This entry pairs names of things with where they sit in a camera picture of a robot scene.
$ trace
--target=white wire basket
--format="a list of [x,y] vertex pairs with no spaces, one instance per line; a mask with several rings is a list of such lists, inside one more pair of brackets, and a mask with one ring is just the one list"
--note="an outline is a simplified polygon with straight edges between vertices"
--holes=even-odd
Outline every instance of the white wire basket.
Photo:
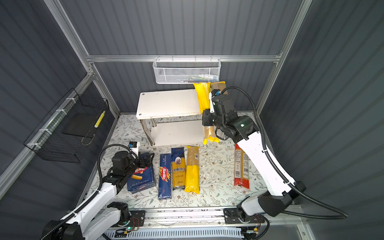
[[218,82],[220,59],[210,61],[153,61],[153,71],[159,84],[191,84]]

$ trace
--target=pasta package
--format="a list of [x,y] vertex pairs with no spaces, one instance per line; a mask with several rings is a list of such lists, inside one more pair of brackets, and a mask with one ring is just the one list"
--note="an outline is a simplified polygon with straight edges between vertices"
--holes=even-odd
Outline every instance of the pasta package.
[[171,154],[160,154],[159,195],[158,199],[170,199],[172,194],[170,179]]
[[187,146],[187,149],[187,172],[184,191],[199,194],[199,147]]
[[[203,114],[204,110],[210,109],[210,85],[211,83],[194,83],[197,99],[199,100],[200,113]],[[219,142],[216,137],[214,126],[203,126],[204,139],[203,143],[206,145],[208,140],[211,142]]]
[[[140,158],[147,158],[148,156],[153,160],[155,154],[144,152],[139,155]],[[133,175],[127,180],[127,190],[133,194],[154,186],[156,183],[153,167],[136,168]]]
[[248,155],[235,145],[235,186],[243,186],[249,189]]
[[194,83],[196,89],[197,99],[199,100],[200,113],[203,114],[204,110],[210,109],[209,92],[211,83]]
[[222,81],[222,82],[211,83],[211,91],[212,91],[213,89],[219,89],[220,91],[223,91],[224,88],[226,88],[226,87],[227,87],[227,86],[226,86],[226,84],[225,84],[224,81]]
[[184,148],[172,148],[172,186],[173,188],[185,187],[185,157]]

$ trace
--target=black wire basket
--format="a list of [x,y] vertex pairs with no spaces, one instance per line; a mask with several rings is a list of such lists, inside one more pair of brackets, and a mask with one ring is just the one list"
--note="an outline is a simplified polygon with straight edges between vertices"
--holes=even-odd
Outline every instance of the black wire basket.
[[56,110],[56,117],[38,130],[38,137],[31,134],[24,145],[43,160],[80,163],[108,109],[104,98],[77,94]]

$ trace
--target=yellow plastic bag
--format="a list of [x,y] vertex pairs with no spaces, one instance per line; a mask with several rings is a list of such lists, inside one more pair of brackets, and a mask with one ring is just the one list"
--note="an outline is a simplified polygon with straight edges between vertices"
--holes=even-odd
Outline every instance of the yellow plastic bag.
[[187,146],[187,172],[185,174],[185,192],[199,191],[199,147]]
[[[199,100],[200,113],[203,114],[203,111],[210,109],[209,101],[209,92],[211,83],[194,83],[197,99]],[[219,142],[219,139],[216,137],[215,128],[213,126],[203,126],[204,139],[203,143],[206,145],[208,140],[211,142]]]
[[203,111],[206,109],[210,109],[209,103],[209,92],[211,83],[194,83],[197,99],[199,100],[200,113],[203,114]]

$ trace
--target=black mount plate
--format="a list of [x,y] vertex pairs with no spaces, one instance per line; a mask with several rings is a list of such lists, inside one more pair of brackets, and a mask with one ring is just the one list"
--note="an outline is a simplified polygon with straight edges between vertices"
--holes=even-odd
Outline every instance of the black mount plate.
[[135,224],[135,227],[142,227],[144,226],[144,220],[145,220],[145,211],[129,211],[131,213],[131,219],[129,220],[128,225],[124,226],[126,227],[133,227],[133,223]]
[[235,207],[224,209],[224,219],[226,224],[241,224],[241,223],[264,223],[265,220],[260,218],[259,216],[254,216],[249,222],[240,221],[237,216]]

